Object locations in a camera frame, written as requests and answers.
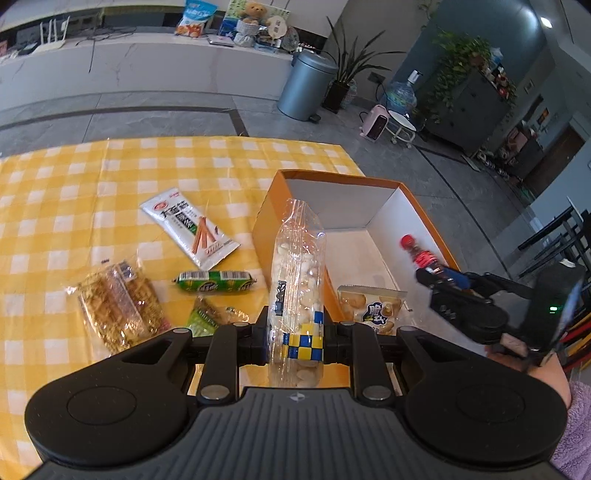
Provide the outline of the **purple fuzzy sleeve forearm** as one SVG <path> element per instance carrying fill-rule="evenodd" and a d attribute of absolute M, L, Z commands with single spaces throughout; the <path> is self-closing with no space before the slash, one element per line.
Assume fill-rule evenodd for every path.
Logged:
<path fill-rule="evenodd" d="M 588 480 L 591 476 L 591 392 L 582 382 L 570 384 L 572 395 L 567 427 L 551 463 L 569 479 Z"/>

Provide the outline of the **person's right hand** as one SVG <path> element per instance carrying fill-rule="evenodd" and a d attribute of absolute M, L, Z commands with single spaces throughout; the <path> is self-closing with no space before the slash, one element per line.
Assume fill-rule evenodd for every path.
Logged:
<path fill-rule="evenodd" d="M 485 348 L 486 356 L 506 367 L 526 373 L 529 376 L 546 383 L 554 389 L 564 401 L 567 408 L 571 406 L 572 394 L 569 381 L 556 353 L 542 366 L 529 365 L 525 360 L 495 352 L 491 346 Z"/>

